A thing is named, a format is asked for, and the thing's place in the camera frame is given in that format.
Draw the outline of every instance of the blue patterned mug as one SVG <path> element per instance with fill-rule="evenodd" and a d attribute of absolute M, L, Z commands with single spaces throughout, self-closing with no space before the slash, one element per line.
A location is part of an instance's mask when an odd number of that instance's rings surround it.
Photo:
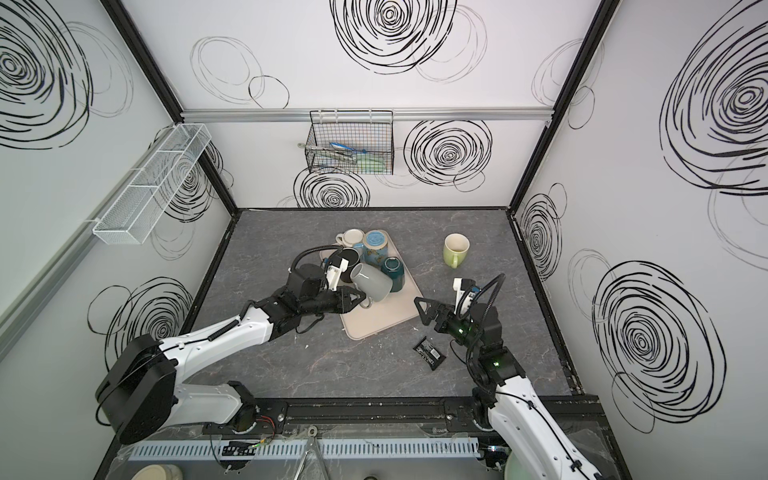
<path fill-rule="evenodd" d="M 371 230 L 362 239 L 365 247 L 363 259 L 369 265 L 382 266 L 384 259 L 389 257 L 389 239 L 381 230 Z"/>

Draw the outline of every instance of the wire basket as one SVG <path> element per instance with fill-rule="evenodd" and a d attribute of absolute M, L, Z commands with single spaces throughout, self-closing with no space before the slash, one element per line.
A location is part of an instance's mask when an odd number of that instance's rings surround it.
<path fill-rule="evenodd" d="M 304 146 L 310 172 L 336 167 L 362 175 L 391 175 L 395 143 L 392 111 L 311 111 Z"/>
<path fill-rule="evenodd" d="M 96 223 L 94 235 L 108 245 L 144 243 L 209 142 L 205 125 L 175 125 Z"/>

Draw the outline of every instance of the gray countertop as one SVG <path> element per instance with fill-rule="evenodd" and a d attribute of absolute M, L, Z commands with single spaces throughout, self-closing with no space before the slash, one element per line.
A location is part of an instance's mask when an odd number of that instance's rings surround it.
<path fill-rule="evenodd" d="M 260 300 L 282 286 L 293 258 L 310 247 L 333 243 L 349 228 L 387 230 L 422 295 L 454 303 L 453 278 L 482 285 L 499 273 L 506 281 L 495 302 L 505 345 L 539 395 L 570 395 L 528 273 L 502 210 L 247 211 L 230 240 L 194 325 L 230 318 L 248 299 Z M 452 270 L 442 261 L 449 233 L 472 246 Z M 306 260 L 315 260 L 309 256 Z M 313 317 L 302 321 L 306 328 Z M 424 336 L 448 358 L 434 372 L 412 347 Z M 287 333 L 228 356 L 189 382 L 216 385 L 239 380 L 257 397 L 465 396 L 473 383 L 450 351 L 450 336 L 418 318 L 360 341 L 343 331 L 338 315 L 303 335 Z M 463 355 L 463 347 L 456 347 Z"/>

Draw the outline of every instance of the teal mug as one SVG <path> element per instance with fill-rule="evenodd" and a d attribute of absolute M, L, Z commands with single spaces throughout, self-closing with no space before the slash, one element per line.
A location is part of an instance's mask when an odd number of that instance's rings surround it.
<path fill-rule="evenodd" d="M 406 266 L 398 257 L 388 257 L 382 264 L 382 272 L 392 279 L 391 293 L 399 292 L 406 284 Z"/>

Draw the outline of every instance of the white wire basket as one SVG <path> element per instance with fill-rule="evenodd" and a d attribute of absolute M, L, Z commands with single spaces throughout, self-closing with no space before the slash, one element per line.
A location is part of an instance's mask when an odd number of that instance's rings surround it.
<path fill-rule="evenodd" d="M 204 124 L 174 125 L 98 219 L 94 235 L 107 245 L 144 243 L 209 143 L 210 132 Z"/>

